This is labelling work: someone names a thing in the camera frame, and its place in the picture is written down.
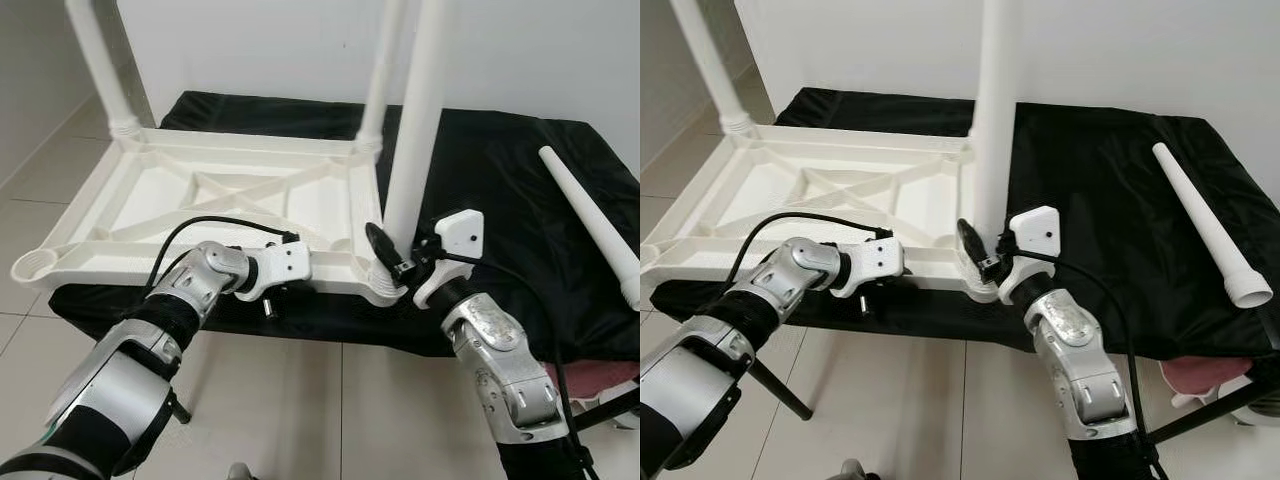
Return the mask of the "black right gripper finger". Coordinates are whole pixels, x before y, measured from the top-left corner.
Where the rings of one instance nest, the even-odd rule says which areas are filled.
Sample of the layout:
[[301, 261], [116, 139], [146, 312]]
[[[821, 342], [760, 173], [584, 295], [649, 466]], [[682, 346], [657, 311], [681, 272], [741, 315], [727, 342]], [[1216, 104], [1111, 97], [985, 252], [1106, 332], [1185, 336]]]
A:
[[372, 221], [366, 223], [366, 237], [372, 252], [384, 269], [389, 273], [401, 273], [403, 259], [397, 252], [390, 237]]
[[989, 253], [977, 229], [964, 218], [957, 220], [957, 238], [968, 261], [977, 269], [984, 269]]

